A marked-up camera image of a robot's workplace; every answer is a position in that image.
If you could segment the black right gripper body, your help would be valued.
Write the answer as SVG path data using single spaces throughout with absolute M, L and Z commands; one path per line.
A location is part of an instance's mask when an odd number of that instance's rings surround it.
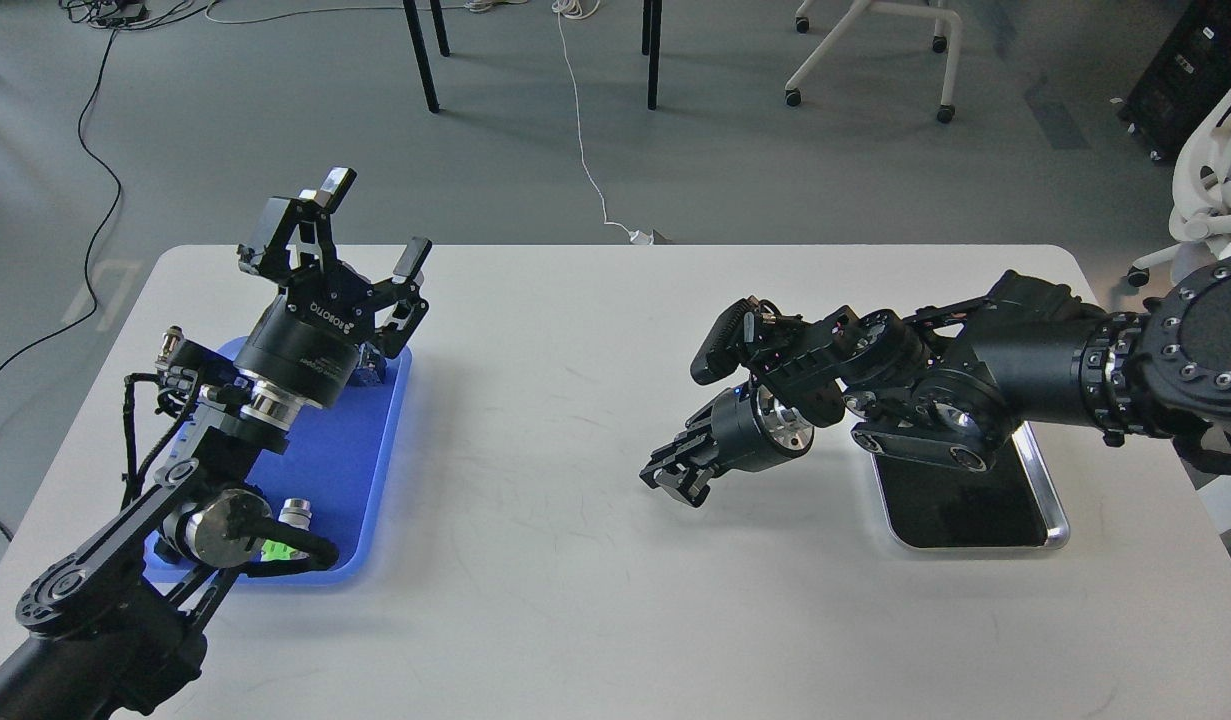
M 734 386 L 705 406 L 707 450 L 702 462 L 716 474 L 762 471 L 808 454 L 815 427 L 761 384 Z

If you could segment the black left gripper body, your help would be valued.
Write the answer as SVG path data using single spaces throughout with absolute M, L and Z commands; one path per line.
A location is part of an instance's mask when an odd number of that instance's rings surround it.
M 331 407 L 374 334 L 379 288 L 350 265 L 270 274 L 278 295 L 238 351 L 234 366 L 318 407 Z

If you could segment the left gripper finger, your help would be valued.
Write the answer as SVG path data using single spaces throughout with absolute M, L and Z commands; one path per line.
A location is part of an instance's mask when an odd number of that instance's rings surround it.
M 422 266 L 433 242 L 428 238 L 410 238 L 390 279 L 374 283 L 371 295 L 371 322 L 378 311 L 391 306 L 382 327 L 375 329 L 371 343 L 388 359 L 394 359 L 428 313 L 428 302 L 420 297 L 423 283 Z
M 238 246 L 241 272 L 257 274 L 281 288 L 313 281 L 330 283 L 341 266 L 330 217 L 355 178 L 355 169 L 334 167 L 318 190 L 304 190 L 294 199 L 267 201 L 254 234 Z

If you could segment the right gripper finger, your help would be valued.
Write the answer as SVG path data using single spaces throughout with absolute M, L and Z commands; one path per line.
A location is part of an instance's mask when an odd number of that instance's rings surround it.
M 708 482 L 724 471 L 714 439 L 675 439 L 651 454 L 651 489 L 664 489 L 694 510 L 707 501 Z
M 648 489 L 705 489 L 714 475 L 712 450 L 710 421 L 692 421 L 667 446 L 652 450 L 639 478 Z

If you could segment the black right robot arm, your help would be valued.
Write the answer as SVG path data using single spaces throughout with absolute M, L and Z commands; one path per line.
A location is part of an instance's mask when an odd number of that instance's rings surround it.
M 693 507 L 730 470 L 762 471 L 853 414 L 876 457 L 982 474 L 1025 421 L 1169 439 L 1192 466 L 1231 475 L 1231 256 L 1142 313 L 1107 313 L 1067 284 L 1004 272 L 985 293 L 908 316 L 840 306 L 817 322 L 763 299 L 716 318 L 691 364 L 724 389 L 652 450 L 639 478 Z

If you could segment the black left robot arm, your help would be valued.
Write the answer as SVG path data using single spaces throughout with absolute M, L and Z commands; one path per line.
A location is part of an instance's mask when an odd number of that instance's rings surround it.
M 164 334 L 149 382 L 174 415 L 153 469 L 135 457 L 135 373 L 126 379 L 126 492 L 118 514 L 52 564 L 21 594 L 27 638 L 0 665 L 0 719 L 148 715 L 194 682 L 206 625 L 240 577 L 286 577 L 339 561 L 331 539 L 282 524 L 249 475 L 263 452 L 282 454 L 304 407 L 332 407 L 366 351 L 396 357 L 428 313 L 420 295 L 432 249 L 412 238 L 390 278 L 372 282 L 339 258 L 331 218 L 353 186 L 331 169 L 323 186 L 272 197 L 238 247 L 247 274 L 276 284 L 275 300 L 235 357 Z

